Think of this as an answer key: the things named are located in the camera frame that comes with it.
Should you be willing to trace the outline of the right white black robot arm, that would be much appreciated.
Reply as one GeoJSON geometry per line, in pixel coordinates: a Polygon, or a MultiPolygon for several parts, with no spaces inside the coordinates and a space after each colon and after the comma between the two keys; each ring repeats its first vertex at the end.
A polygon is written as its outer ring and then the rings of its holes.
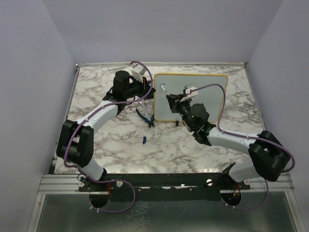
{"type": "Polygon", "coordinates": [[[203,104],[191,104],[190,100],[183,99],[183,94],[167,94],[166,98],[171,112],[181,116],[199,144],[232,149],[250,157],[249,161],[231,164],[223,171],[222,184],[227,189],[257,177],[275,182],[291,159],[276,137],[266,130],[257,135],[236,136],[235,132],[219,130],[210,123],[203,104]]]}

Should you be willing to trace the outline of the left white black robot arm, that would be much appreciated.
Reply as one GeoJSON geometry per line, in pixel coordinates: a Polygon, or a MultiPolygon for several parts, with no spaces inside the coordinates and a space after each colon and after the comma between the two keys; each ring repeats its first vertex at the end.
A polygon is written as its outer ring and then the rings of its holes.
{"type": "Polygon", "coordinates": [[[138,65],[131,72],[117,71],[113,86],[101,103],[77,121],[66,120],[61,129],[56,155],[66,167],[77,168],[90,179],[90,185],[100,191],[106,187],[107,171],[93,157],[94,135],[109,120],[118,116],[128,104],[141,102],[153,96],[155,89],[144,74],[147,70],[138,65]]]}

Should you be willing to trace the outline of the blue whiteboard marker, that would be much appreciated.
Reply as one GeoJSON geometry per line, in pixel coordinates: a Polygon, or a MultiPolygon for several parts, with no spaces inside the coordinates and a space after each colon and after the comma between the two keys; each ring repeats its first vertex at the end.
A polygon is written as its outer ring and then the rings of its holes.
{"type": "Polygon", "coordinates": [[[166,93],[166,95],[169,95],[169,92],[166,90],[165,85],[166,85],[165,83],[162,83],[160,86],[163,89],[163,91],[166,93]]]}

